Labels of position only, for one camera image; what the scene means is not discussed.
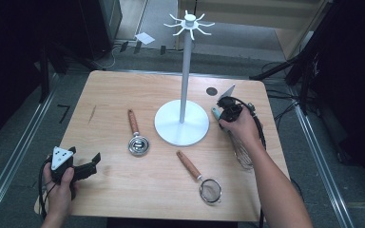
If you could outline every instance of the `white triangular marker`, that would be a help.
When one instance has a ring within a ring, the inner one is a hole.
[[[72,151],[68,151],[58,146],[55,146],[54,150],[52,151],[51,170],[56,170],[59,166],[61,166],[61,164],[66,162],[72,156]]]

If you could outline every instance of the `metal track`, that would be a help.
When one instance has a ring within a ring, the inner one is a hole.
[[[40,126],[41,121],[46,115],[46,112],[55,94],[56,87],[59,81],[60,81],[59,76],[57,74],[54,74],[51,82],[51,87],[52,87],[51,92],[49,93],[49,95],[47,96],[46,100],[43,103],[38,104],[37,109],[35,110],[34,115],[32,116],[31,121],[28,124],[28,127],[26,128],[25,132],[22,135],[22,138],[14,148],[10,156],[10,159],[8,160],[8,163],[6,164],[4,170],[0,175],[0,203],[3,197],[5,196],[11,181],[13,180],[13,177],[16,174],[17,169],[19,168],[23,158],[25,157],[29,145],[35,133],[37,132],[37,129]]]
[[[294,88],[289,87],[289,89],[294,96],[298,95]],[[298,120],[300,121],[301,128],[304,131],[307,143],[309,143],[311,152],[317,165],[318,173],[322,178],[325,189],[327,190],[328,197],[330,198],[330,201],[333,205],[340,227],[355,227],[343,197],[336,185],[334,177],[331,174],[327,161],[325,161],[324,155],[322,154],[321,148],[319,147],[318,140],[314,134],[313,127],[311,126],[308,117],[304,116],[298,105],[296,106],[296,113],[298,114]]]

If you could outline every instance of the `metal kitchen utensil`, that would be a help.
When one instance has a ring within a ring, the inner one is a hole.
[[[195,165],[184,155],[182,151],[177,151],[177,156],[191,175],[195,179],[202,181],[200,187],[200,195],[202,199],[207,203],[221,202],[221,186],[219,183],[213,179],[202,180],[202,174],[200,171],[198,171]]]
[[[128,109],[129,123],[131,124],[133,138],[129,141],[129,151],[134,156],[142,156],[149,150],[149,140],[139,134],[138,123],[132,109]]]

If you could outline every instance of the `tabletop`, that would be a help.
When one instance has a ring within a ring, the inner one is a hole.
[[[209,129],[201,141],[177,147],[158,135],[154,119],[162,105],[181,98],[181,76],[93,71],[60,144],[62,148],[76,146],[75,165],[90,162],[98,152],[102,157],[97,174],[79,181],[72,215],[258,220],[260,205],[254,171],[244,170],[237,162],[230,138],[211,111],[231,85],[236,85],[233,97],[255,106],[263,124],[267,151],[289,178],[262,82],[190,76],[187,100],[206,111]],[[218,94],[208,95],[209,87]],[[134,111],[141,135],[150,141],[149,151],[142,157],[131,155],[127,147],[133,137],[128,109]],[[201,183],[183,166],[176,155],[179,150],[205,179],[215,179],[221,185],[220,203],[209,205],[202,200]]]

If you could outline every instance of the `person's left hand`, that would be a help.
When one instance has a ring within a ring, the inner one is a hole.
[[[43,227],[46,223],[52,227],[60,227],[67,216],[71,213],[71,193],[69,189],[70,182],[73,179],[74,169],[68,168],[62,179],[61,184],[55,184],[52,180],[51,163],[47,163],[44,167],[44,180],[48,194],[48,214]]]

